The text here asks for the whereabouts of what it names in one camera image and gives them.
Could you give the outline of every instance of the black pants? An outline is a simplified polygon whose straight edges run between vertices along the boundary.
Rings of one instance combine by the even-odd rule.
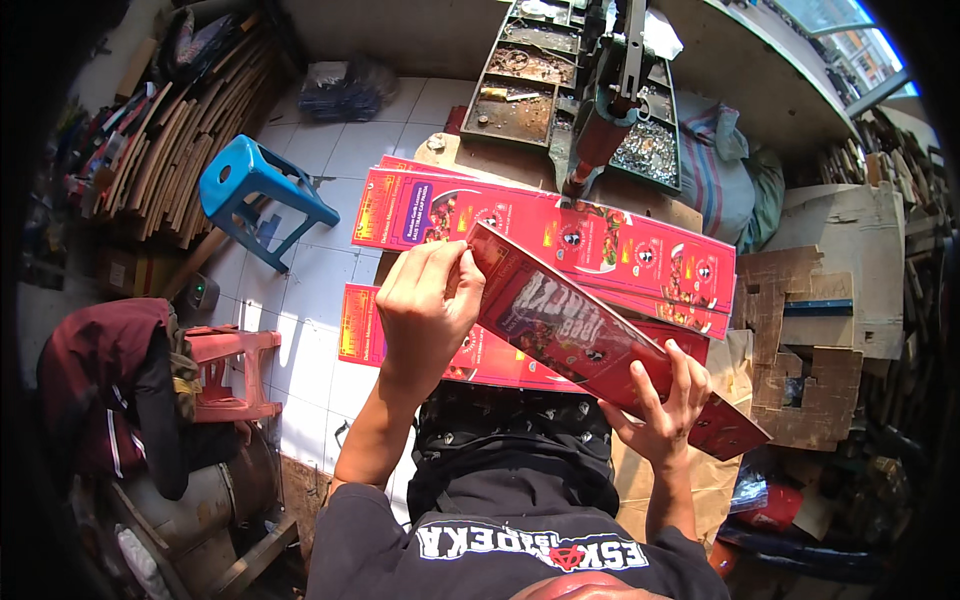
[[[611,434],[593,396],[444,380],[420,408],[417,473],[407,489],[410,518],[460,512],[447,491],[468,475],[495,485],[520,474],[539,481],[525,481],[521,488],[528,492],[502,492],[491,510],[509,511],[512,503],[520,510],[549,494],[552,502],[616,516]]]

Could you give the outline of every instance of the wall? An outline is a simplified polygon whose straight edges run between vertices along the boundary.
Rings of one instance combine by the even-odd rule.
[[[95,56],[81,69],[70,88],[70,96],[79,96],[80,103],[91,113],[112,105],[113,94],[127,72],[131,55],[144,37],[154,34],[156,13],[171,9],[170,0],[132,0],[123,21],[107,34],[106,48],[110,54]]]
[[[310,61],[360,51],[398,75],[476,80],[510,4],[494,0],[280,0]]]

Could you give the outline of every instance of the finger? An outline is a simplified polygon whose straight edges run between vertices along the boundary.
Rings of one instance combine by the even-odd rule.
[[[692,356],[686,357],[686,367],[690,371],[690,397],[702,396],[709,384],[707,370]]]
[[[407,259],[403,262],[403,268],[396,274],[394,289],[402,294],[412,293],[417,289],[417,283],[420,276],[423,275],[423,267],[430,255],[443,247],[445,242],[430,242],[429,244],[420,244],[412,250],[407,251]]]
[[[643,408],[643,417],[646,422],[659,424],[663,421],[663,407],[660,406],[660,396],[650,381],[650,373],[638,360],[630,363],[630,377],[634,380],[636,399]]]
[[[380,286],[380,291],[377,293],[377,297],[387,298],[390,295],[390,290],[394,289],[394,283],[396,283],[396,276],[400,274],[400,270],[403,269],[403,263],[407,261],[407,255],[410,252],[401,252],[400,256],[397,257],[394,266],[390,268],[390,272],[387,274],[387,277],[383,280],[383,285]]]
[[[676,403],[686,405],[690,396],[690,367],[686,364],[686,354],[673,340],[667,340],[664,345],[666,355],[670,358],[673,371],[673,385],[670,386],[670,397],[667,399],[666,410],[671,410]]]
[[[418,294],[444,296],[446,283],[450,279],[450,270],[460,255],[467,249],[467,242],[447,242],[430,254],[423,266],[423,274],[417,283]]]
[[[630,422],[626,415],[623,414],[623,411],[606,400],[598,399],[597,406],[603,411],[604,417],[607,418],[607,423],[610,424],[611,429],[616,432],[616,435],[620,436],[620,441],[626,445],[630,445],[636,434],[637,425]]]
[[[483,299],[483,288],[487,279],[477,269],[473,261],[473,251],[466,249],[460,256],[460,273],[457,282],[456,294],[450,303],[450,311],[472,324],[480,314],[480,301]]]

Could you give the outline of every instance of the plastic sack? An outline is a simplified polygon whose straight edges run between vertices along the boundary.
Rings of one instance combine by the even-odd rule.
[[[314,62],[307,69],[297,106],[320,123],[370,121],[396,96],[396,75],[357,56],[349,62]]]
[[[763,473],[749,464],[744,464],[736,475],[736,483],[733,484],[730,514],[766,508],[768,497],[767,480]]]
[[[756,192],[743,158],[747,138],[740,113],[715,100],[677,92],[681,194],[677,199],[704,215],[704,235],[735,244],[754,215]]]

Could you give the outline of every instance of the plastic bag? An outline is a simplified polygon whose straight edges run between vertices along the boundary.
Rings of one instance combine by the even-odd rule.
[[[744,462],[736,475],[736,483],[733,484],[730,514],[766,508],[768,497],[766,477],[749,463]]]
[[[396,96],[396,75],[357,56],[349,62],[314,62],[307,69],[297,106],[314,121],[369,121]]]

